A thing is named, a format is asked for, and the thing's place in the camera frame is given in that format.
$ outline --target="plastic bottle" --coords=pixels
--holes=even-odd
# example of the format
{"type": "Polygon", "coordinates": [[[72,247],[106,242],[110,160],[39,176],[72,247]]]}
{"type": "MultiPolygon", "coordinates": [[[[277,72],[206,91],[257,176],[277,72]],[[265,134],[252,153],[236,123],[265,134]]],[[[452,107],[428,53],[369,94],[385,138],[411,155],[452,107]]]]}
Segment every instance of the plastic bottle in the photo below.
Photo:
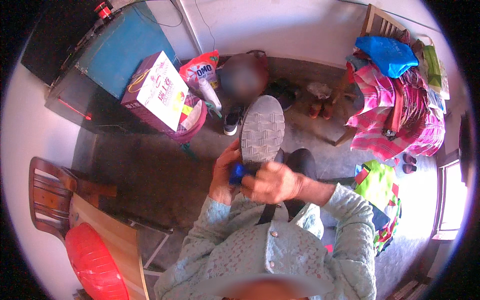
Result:
{"type": "Polygon", "coordinates": [[[220,103],[220,100],[218,100],[218,97],[213,90],[212,86],[208,83],[208,81],[205,78],[200,78],[198,80],[198,86],[200,88],[200,91],[204,95],[205,101],[208,101],[215,105],[215,109],[218,111],[222,110],[222,104],[220,103]]]}

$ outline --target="green bag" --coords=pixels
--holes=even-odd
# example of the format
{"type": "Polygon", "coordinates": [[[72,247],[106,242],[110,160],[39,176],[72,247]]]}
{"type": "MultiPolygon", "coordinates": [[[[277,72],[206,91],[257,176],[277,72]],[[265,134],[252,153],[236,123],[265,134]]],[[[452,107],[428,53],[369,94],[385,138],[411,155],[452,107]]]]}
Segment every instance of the green bag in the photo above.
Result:
{"type": "Polygon", "coordinates": [[[442,90],[442,74],[440,72],[440,65],[438,64],[437,53],[435,52],[435,45],[430,37],[428,39],[431,45],[423,47],[423,59],[428,64],[428,86],[437,93],[442,90]]]}

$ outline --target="blue plastic bag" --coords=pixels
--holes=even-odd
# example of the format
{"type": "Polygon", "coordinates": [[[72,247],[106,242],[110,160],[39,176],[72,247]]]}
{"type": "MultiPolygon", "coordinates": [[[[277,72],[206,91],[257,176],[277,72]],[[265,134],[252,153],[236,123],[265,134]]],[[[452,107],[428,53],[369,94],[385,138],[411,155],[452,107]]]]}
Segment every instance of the blue plastic bag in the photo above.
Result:
{"type": "Polygon", "coordinates": [[[419,61],[406,44],[382,36],[357,37],[355,46],[367,53],[383,75],[398,78],[419,61]]]}

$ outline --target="person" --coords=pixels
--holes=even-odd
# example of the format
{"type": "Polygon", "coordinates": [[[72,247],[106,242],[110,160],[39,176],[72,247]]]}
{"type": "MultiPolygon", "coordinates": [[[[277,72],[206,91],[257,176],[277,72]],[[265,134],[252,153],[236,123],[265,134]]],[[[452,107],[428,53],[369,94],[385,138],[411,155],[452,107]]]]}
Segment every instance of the person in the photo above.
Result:
{"type": "MultiPolygon", "coordinates": [[[[369,203],[340,184],[317,181],[315,160],[308,149],[294,151],[285,163],[280,149],[275,160],[263,163],[254,177],[243,177],[235,195],[236,188],[228,180],[232,163],[244,160],[241,144],[235,140],[216,160],[198,220],[184,239],[177,262],[156,282],[156,298],[221,300],[202,293],[197,284],[219,276],[286,274],[331,284],[326,294],[308,295],[310,300],[375,299],[369,203]],[[338,220],[332,255],[320,241],[324,231],[320,209],[338,220]]],[[[275,280],[243,287],[240,299],[301,298],[286,295],[285,284],[275,280]],[[284,297],[273,290],[282,291],[284,297]]]]}

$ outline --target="colorful clothing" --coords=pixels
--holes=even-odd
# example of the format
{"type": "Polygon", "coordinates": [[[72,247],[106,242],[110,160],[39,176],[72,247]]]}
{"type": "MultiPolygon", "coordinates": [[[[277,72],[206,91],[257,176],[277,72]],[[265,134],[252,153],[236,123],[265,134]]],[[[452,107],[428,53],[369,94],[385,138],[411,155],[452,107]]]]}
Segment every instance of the colorful clothing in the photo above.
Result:
{"type": "Polygon", "coordinates": [[[365,162],[362,167],[363,170],[355,176],[358,185],[354,192],[388,217],[382,228],[375,228],[378,230],[373,237],[373,250],[378,255],[395,234],[400,219],[401,201],[398,198],[397,178],[392,167],[380,164],[375,159],[365,162]]]}
{"type": "Polygon", "coordinates": [[[370,150],[382,160],[402,152],[427,156],[437,152],[444,140],[445,124],[428,110],[426,84],[417,68],[410,68],[399,78],[404,98],[401,128],[391,137],[384,135],[384,128],[395,105],[394,79],[382,75],[371,63],[356,71],[354,79],[365,100],[363,109],[347,122],[358,128],[351,149],[370,150]]]}

